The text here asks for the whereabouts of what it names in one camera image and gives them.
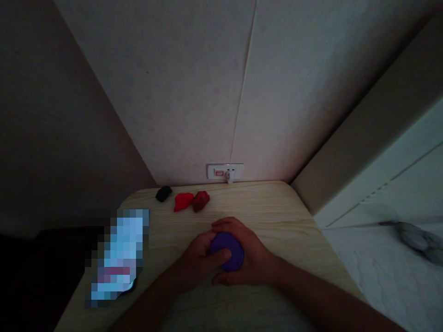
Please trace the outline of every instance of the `wallpaper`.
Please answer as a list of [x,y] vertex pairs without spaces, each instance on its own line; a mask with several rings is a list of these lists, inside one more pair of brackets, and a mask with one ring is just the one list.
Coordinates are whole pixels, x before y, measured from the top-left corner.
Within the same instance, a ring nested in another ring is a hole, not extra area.
[[159,185],[290,181],[437,0],[55,0]]

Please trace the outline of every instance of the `wooden table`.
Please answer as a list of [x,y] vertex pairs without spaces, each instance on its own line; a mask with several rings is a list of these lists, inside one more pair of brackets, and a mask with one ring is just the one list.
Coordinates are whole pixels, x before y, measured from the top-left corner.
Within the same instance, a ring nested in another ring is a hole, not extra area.
[[[84,308],[90,282],[83,276],[56,331],[105,331],[186,249],[217,219],[234,216],[255,231],[275,254],[363,299],[308,210],[281,181],[205,184],[175,187],[164,202],[157,189],[129,196],[121,209],[149,209],[149,248],[144,246],[143,272],[132,293],[121,295],[108,308]],[[174,213],[174,197],[181,192],[206,190],[211,200],[204,210],[192,207]],[[282,295],[267,286],[212,286],[209,276],[199,287],[182,294],[170,308],[162,331],[170,330],[312,330],[309,322]]]

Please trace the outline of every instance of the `electrical socket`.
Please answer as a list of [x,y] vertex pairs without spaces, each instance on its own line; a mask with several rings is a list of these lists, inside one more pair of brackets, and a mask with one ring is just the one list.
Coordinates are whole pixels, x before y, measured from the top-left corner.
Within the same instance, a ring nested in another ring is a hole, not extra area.
[[234,180],[243,175],[244,164],[208,164],[206,165],[208,180],[226,180],[227,171],[235,171]]

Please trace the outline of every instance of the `forearm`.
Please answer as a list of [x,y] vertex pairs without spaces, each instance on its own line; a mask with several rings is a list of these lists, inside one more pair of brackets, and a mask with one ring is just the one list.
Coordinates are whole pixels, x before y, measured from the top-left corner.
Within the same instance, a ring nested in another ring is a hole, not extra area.
[[110,331],[156,331],[178,291],[167,270],[114,323]]
[[275,271],[272,285],[322,330],[404,332],[366,303],[280,257]]

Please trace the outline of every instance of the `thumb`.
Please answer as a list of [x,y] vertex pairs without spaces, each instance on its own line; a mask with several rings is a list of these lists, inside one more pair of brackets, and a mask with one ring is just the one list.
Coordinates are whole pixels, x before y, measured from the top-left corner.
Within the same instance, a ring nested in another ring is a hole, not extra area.
[[231,251],[228,248],[224,248],[213,253],[211,256],[204,259],[204,264],[208,271],[212,271],[216,267],[223,265],[231,259]]
[[244,276],[239,272],[221,272],[212,279],[212,284],[225,286],[244,284]]

